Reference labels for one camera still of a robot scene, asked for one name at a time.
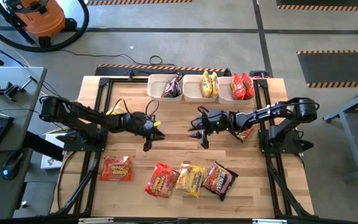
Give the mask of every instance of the vacuum hose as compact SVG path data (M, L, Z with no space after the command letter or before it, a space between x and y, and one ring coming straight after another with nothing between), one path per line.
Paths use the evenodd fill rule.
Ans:
M88 24L90 22L90 12L88 10L88 7L86 6L84 0L78 0L78 2L81 4L82 10L84 12L84 23L81 26L81 29L77 31L74 35L72 35L69 39L65 40L62 43L52 45L49 47L29 47L26 45L18 44L14 41L9 40L8 38L4 37L0 34L0 41L4 42L7 45L10 45L14 48L17 48L19 50L24 50L28 52L51 52L55 50L60 50L64 47L69 46L70 44L74 43L76 40L78 40L86 31L88 28Z

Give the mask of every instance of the wooden tabletop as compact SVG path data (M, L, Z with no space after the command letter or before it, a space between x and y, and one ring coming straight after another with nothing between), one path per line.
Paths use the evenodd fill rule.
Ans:
M78 101L93 108L98 91L100 77L84 77ZM272 103L287 100L283 79L268 79ZM149 102L146 83L114 84L110 105L123 98L130 111L144 111ZM156 112L158 127L165 135L164 141L153 142L153 148L144 152L144 139L130 133L109 134L106 156L132 156L132 181L102 181L96 183L93 217L194 217L194 218L272 218L273 207L270 196L269 180L265 157L260 153L257 130L254 130L244 143L239 142L229 133L210 136L209 149L203 149L197 139L189 138L190 121L197 117L199 103L160 102ZM256 102L249 105L234 106L218 103L204 104L207 108L221 108L225 111L251 112L256 110ZM60 200L63 205L78 186L84 153L72 157L66 166L60 186ZM209 171L217 161L233 170L239 177L227 194L225 201L206 189L201 190L200 198L184 195L175 189L169 199L155 198L144 189L153 173L157 162L162 162L179 170L182 162L202 166ZM101 159L99 176L103 168ZM305 171L299 158L292 154L283 155L283 164L287 184L296 199L306 211L313 213ZM280 207L283 209L282 193L277 186ZM83 210L88 195L84 191ZM57 200L53 201L51 212L57 210Z

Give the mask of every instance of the orange shop vacuum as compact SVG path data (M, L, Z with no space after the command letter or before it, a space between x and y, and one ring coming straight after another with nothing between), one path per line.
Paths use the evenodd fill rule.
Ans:
M88 28L90 19L88 8L84 0L78 2L84 12L84 23L80 29L77 29L77 22L74 19L65 17L63 9L56 0L3 0L5 7L0 3L0 15L23 36L28 45L18 44L1 34L0 41L29 52L51 52L62 49L78 40ZM52 45L52 37L62 31L75 32L75 34L59 44ZM38 44L31 35L38 38Z

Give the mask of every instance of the gray desk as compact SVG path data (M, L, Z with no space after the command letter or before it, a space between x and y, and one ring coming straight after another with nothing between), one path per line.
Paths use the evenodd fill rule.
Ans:
M39 84L32 82L28 85L25 88L25 93L18 93L15 96L15 99L17 100L15 103L4 96L0 96L0 110L4 108L30 108L34 110L46 72L47 70L45 68L40 67L0 67L1 88L5 88L7 82L11 82L13 85L22 86L29 80L27 78L29 75L39 81ZM32 117L32 112L26 110L7 110L1 113L15 118L12 128L0 143L0 219L3 219L12 218L13 216L18 198L21 194L25 174L30 164L32 150L29 149L24 151L21 168L15 179L2 179L2 166L11 151L22 146Z

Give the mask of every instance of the gray floor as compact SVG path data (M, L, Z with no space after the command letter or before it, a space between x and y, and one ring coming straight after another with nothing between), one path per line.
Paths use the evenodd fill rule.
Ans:
M77 6L68 7L72 1L60 2L64 3L69 16L80 18ZM358 29L358 12L283 11L277 9L274 0L259 0L259 4L265 29ZM90 27L257 28L252 0L91 6L89 10ZM20 39L14 32L4 34ZM274 77L285 79L290 98L307 96L320 103L320 118L358 94L358 88L307 88L296 57L298 50L358 49L358 35L269 34L266 39ZM92 32L86 33L68 49L83 54L125 53L140 62L148 62L151 55L160 55L164 62L178 66L229 67L233 72L263 70L265 67L258 34ZM47 81L71 100L80 90L82 77L94 75L98 64L130 63L124 58L76 57L65 52L21 53L31 65L47 67ZM7 65L15 65L5 57L1 58ZM30 125L30 130L37 134L51 129L55 126L37 118ZM358 221L358 180L343 181L344 175L356 171L356 165L340 122L325 124L318 119L300 126L300 129L305 131L305 139L315 143L315 147L305 153L306 176L315 213L323 218ZM25 193L27 202L30 205L37 203L37 206L19 210L15 217L48 213L57 171L40 170L39 164L40 155L34 154L26 180L43 183L31 185Z

